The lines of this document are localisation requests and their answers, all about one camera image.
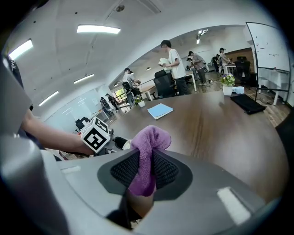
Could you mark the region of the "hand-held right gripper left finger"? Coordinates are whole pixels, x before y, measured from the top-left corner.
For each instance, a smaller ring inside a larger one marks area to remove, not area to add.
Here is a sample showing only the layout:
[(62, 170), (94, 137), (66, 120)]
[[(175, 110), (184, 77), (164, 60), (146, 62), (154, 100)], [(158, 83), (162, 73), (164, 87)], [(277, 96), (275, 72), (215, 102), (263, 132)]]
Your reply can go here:
[(138, 150), (58, 162), (74, 192), (95, 212), (107, 217), (126, 207), (125, 192), (139, 168)]

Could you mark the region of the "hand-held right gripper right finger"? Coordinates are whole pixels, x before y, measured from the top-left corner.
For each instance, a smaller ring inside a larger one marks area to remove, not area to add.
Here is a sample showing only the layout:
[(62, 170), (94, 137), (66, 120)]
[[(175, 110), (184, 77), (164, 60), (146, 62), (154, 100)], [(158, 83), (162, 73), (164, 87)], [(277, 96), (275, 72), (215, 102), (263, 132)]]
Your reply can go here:
[(260, 225), (264, 200), (223, 168), (171, 152), (153, 152), (174, 170), (160, 182), (138, 235), (251, 235)]

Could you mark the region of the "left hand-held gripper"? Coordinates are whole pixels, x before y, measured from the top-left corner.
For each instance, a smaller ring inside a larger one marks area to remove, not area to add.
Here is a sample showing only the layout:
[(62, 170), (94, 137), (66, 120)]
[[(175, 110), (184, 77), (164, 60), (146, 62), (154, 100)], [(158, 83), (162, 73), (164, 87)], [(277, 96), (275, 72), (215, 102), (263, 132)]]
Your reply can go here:
[(94, 117), (81, 132), (82, 141), (93, 150), (94, 154), (110, 153), (113, 151), (114, 143), (118, 149), (122, 149), (127, 141), (122, 137), (113, 140), (113, 129), (102, 120)]

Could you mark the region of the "purple cloth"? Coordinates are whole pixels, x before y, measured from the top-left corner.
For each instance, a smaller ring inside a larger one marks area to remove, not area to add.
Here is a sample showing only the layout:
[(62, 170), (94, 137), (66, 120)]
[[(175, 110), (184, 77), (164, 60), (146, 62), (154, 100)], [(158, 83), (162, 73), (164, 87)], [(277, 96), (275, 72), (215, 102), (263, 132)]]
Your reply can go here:
[(133, 181), (129, 185), (129, 191), (136, 196), (148, 197), (153, 194), (156, 185), (152, 174), (153, 150), (165, 150), (171, 144), (171, 135), (153, 125), (146, 126), (130, 142), (130, 149), (138, 149), (139, 168)]

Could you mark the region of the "person's left forearm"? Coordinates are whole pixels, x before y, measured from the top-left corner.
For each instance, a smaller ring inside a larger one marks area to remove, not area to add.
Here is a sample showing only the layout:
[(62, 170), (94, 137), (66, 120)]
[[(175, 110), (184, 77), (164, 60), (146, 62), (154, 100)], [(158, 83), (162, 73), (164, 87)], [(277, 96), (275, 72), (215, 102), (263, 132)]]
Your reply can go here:
[(45, 148), (65, 152), (93, 155), (93, 150), (88, 147), (77, 134), (67, 133), (54, 129), (37, 119), (30, 110), (27, 110), (21, 128), (34, 136)]

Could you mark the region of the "wooden table with white legs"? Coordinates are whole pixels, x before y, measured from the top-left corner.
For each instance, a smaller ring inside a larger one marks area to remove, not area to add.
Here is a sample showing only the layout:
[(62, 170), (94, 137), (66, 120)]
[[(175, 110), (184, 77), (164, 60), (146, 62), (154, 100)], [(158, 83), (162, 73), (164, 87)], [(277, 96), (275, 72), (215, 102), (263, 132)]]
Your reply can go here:
[(157, 89), (155, 85), (151, 85), (140, 89), (140, 92), (143, 99), (146, 99), (147, 101), (153, 101), (157, 94)]
[(186, 71), (185, 82), (187, 85), (193, 84), (193, 89), (195, 92), (197, 92), (195, 76), (192, 71)]

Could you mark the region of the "light blue notebook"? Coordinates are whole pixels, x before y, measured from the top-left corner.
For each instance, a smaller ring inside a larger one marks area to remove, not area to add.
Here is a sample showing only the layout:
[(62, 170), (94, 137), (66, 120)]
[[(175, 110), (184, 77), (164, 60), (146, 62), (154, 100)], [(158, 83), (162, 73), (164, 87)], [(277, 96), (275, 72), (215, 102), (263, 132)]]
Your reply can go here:
[(157, 120), (157, 119), (160, 119), (161, 117), (165, 116), (166, 114), (172, 112), (173, 110), (174, 110), (173, 108), (160, 103), (152, 108), (149, 108), (148, 112), (151, 114), (151, 116), (155, 120)]

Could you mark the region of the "black high-back office chair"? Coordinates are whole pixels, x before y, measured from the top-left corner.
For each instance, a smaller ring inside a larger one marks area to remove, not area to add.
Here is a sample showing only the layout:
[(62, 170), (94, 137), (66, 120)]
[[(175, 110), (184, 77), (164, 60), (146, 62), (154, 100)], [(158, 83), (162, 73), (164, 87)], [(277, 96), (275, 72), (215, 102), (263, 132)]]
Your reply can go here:
[(169, 98), (176, 96), (175, 82), (171, 73), (160, 70), (154, 74), (153, 79), (157, 88), (159, 98)]

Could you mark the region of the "long ceiling light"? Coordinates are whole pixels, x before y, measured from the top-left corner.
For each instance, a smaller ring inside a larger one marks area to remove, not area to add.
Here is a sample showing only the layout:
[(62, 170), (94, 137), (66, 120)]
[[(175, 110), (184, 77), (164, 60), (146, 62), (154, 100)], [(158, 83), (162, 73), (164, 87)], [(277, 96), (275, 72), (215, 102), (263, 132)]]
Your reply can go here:
[(100, 25), (79, 25), (77, 33), (108, 33), (118, 34), (121, 31), (119, 28), (100, 26)]
[(33, 48), (33, 43), (32, 43), (32, 40), (29, 39), (28, 41), (26, 41), (25, 43), (23, 43), (22, 45), (17, 47), (14, 51), (12, 51), (9, 54), (9, 57), (12, 60), (15, 60), (16, 58), (18, 58), (20, 55), (22, 55), (26, 51), (30, 50), (31, 48)]
[(82, 82), (82, 81), (84, 81), (84, 80), (87, 80), (87, 79), (89, 79), (89, 78), (92, 78), (92, 77), (94, 77), (94, 74), (87, 75), (87, 76), (85, 76), (85, 77), (83, 77), (83, 78), (80, 78), (80, 79), (74, 81), (74, 84), (80, 83), (80, 82)]
[(51, 94), (50, 96), (48, 96), (47, 98), (45, 98), (45, 99), (39, 104), (39, 106), (44, 105), (48, 100), (50, 100), (51, 98), (53, 98), (53, 97), (56, 96), (57, 94), (59, 94), (58, 91), (54, 92), (53, 94)]

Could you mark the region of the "black tablet sleeve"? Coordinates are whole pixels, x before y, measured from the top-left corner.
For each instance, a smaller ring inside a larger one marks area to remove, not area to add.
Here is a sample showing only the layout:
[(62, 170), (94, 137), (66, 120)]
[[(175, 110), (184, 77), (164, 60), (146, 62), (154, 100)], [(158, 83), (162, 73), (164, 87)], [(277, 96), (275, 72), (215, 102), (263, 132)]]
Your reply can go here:
[(239, 105), (248, 115), (259, 113), (266, 109), (265, 106), (257, 103), (246, 94), (232, 96), (231, 100)]

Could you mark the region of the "whiteboard on black stand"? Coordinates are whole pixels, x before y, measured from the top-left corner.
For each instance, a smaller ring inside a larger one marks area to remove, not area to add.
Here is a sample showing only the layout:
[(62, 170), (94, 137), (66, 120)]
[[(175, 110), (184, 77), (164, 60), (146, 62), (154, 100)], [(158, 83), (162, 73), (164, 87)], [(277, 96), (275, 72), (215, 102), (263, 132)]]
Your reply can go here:
[(270, 25), (246, 23), (254, 47), (256, 77), (258, 68), (276, 69), (290, 72), (288, 47), (281, 31)]

